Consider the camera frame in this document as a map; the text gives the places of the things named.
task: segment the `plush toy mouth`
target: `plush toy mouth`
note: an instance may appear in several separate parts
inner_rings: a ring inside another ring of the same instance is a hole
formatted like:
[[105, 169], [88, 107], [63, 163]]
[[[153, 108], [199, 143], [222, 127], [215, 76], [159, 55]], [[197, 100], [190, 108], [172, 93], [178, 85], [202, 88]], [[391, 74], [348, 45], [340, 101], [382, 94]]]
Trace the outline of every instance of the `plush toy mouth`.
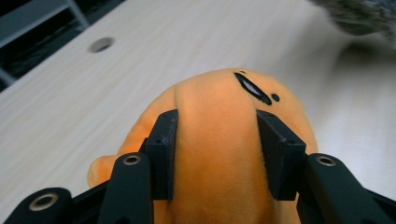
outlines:
[[271, 98], [268, 97], [268, 95], [265, 94], [264, 91], [262, 91], [258, 86], [256, 86], [247, 77], [243, 76], [240, 73], [236, 73], [236, 72], [234, 72], [233, 74], [238, 79], [239, 83], [245, 89], [245, 91], [247, 91], [252, 96], [256, 97], [258, 100], [262, 101], [263, 103], [265, 103], [267, 105], [271, 105], [272, 104]]

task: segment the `light wood surface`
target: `light wood surface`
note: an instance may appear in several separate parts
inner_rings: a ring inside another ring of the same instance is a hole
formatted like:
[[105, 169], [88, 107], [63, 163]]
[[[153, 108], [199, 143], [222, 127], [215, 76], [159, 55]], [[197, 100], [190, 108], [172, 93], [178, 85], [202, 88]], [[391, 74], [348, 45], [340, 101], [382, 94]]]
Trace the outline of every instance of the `light wood surface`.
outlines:
[[320, 152], [396, 200], [396, 52], [380, 35], [345, 35], [303, 0], [127, 0], [0, 94], [0, 221], [39, 189], [87, 190], [158, 94], [236, 66], [288, 85]]

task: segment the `orange plush toy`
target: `orange plush toy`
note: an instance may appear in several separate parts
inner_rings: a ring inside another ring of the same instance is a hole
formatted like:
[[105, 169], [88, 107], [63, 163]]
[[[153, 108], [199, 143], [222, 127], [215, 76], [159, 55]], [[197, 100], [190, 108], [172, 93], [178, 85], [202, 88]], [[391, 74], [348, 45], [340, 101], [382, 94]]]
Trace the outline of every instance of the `orange plush toy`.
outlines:
[[110, 178], [120, 155], [136, 152], [165, 111], [177, 109], [174, 197], [154, 202], [155, 223], [299, 223], [295, 202], [268, 189], [256, 110], [275, 114], [317, 151], [304, 110], [273, 77], [245, 68], [191, 77], [163, 92], [143, 112], [117, 155], [91, 166], [94, 187]]

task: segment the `gray fabric object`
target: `gray fabric object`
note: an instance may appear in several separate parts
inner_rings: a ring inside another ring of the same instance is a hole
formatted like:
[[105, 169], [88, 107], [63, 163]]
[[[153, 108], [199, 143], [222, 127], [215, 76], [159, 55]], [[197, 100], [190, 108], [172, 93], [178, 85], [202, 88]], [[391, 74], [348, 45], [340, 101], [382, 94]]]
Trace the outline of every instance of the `gray fabric object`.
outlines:
[[380, 33], [396, 48], [396, 0], [311, 0], [352, 35]]

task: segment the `wooden table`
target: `wooden table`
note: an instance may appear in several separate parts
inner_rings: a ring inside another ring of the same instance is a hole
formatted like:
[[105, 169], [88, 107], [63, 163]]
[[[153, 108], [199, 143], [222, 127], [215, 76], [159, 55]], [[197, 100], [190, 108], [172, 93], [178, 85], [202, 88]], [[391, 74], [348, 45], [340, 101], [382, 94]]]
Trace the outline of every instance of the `wooden table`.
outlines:
[[0, 94], [0, 221], [39, 189], [87, 190], [154, 97], [236, 66], [288, 85], [319, 150], [396, 200], [396, 52], [381, 36], [345, 35], [303, 0], [128, 0]]

